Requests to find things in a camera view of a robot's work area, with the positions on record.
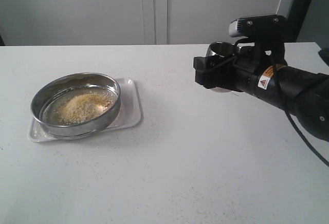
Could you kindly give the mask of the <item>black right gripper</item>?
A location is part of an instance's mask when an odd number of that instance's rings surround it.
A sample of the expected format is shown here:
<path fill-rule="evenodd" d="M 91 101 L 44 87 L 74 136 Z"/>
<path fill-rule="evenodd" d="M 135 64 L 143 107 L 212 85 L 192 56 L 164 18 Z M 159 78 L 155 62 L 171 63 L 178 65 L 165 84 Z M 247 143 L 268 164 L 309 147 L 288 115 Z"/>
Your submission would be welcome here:
<path fill-rule="evenodd" d="M 237 37 L 235 46 L 240 46 L 238 53 L 220 58 L 194 57 L 195 82 L 204 88 L 222 87 L 225 89 L 256 94 L 259 80 L 267 68 L 272 68 L 274 92 L 282 97 L 278 78 L 278 66 L 285 66 L 285 46 L 283 35 L 248 38 Z"/>

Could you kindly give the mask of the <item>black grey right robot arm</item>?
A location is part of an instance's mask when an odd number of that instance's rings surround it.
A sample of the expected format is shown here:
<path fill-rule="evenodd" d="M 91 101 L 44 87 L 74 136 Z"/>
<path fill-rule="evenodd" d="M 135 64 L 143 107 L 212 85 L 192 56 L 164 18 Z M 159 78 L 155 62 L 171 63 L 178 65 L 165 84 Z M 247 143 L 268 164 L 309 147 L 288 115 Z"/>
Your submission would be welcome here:
<path fill-rule="evenodd" d="M 229 26 L 239 37 L 227 55 L 195 57 L 195 81 L 245 92 L 297 117 L 314 137 L 328 141 L 328 75 L 288 66 L 283 42 L 286 18 L 277 15 L 241 17 Z"/>

